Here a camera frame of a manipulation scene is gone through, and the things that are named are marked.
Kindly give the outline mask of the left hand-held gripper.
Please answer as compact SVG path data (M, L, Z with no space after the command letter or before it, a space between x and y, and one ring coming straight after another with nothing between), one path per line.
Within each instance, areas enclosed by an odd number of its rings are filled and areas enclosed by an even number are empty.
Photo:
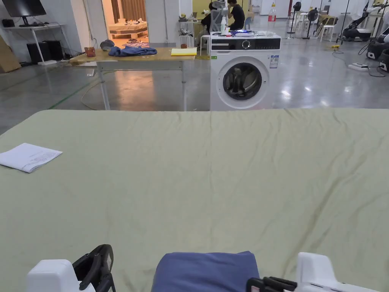
M27 273L26 292L115 292L113 259L112 246L101 244L73 264L41 260Z

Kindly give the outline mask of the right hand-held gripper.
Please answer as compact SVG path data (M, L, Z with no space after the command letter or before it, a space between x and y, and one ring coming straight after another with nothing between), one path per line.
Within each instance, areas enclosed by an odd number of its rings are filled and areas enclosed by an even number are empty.
M341 283L331 260L320 254L300 252L297 256L296 282L277 277L250 278L246 292L373 292L374 290Z

